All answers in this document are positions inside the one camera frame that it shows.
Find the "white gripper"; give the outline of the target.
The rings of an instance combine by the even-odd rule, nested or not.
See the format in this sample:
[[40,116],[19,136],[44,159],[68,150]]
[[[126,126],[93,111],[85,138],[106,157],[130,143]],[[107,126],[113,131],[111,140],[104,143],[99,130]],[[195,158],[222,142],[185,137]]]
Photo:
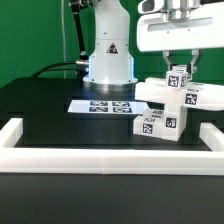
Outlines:
[[141,52],[164,51],[169,70],[173,66],[172,52],[166,50],[193,49],[187,71],[194,74],[202,57],[201,49],[224,47],[224,6],[202,6],[186,20],[167,21],[165,13],[141,16],[137,46]]

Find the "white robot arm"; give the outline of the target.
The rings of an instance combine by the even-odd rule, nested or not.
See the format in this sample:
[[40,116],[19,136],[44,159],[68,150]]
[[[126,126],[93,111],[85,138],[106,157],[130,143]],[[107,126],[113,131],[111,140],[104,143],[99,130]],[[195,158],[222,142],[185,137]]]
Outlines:
[[[84,84],[102,90],[134,85],[129,53],[130,15],[120,0],[88,0],[95,13],[95,49]],[[141,0],[137,47],[142,52],[190,50],[195,64],[201,51],[224,47],[224,0]]]

